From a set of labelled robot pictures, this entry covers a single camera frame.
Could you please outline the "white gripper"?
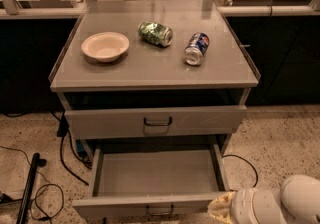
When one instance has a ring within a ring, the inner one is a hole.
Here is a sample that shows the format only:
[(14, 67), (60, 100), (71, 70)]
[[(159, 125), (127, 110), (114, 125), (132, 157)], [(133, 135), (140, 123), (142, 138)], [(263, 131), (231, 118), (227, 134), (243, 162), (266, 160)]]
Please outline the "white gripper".
[(207, 213), (221, 224), (287, 224), (278, 190), (227, 192), (209, 203)]

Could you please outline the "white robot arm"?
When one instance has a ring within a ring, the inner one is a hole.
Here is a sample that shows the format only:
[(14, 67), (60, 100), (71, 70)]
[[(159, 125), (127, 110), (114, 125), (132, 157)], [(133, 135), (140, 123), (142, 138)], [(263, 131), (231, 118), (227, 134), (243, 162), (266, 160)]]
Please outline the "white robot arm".
[(320, 224), (320, 181), (292, 175), (279, 189), (227, 192), (208, 205), (208, 215), (220, 224)]

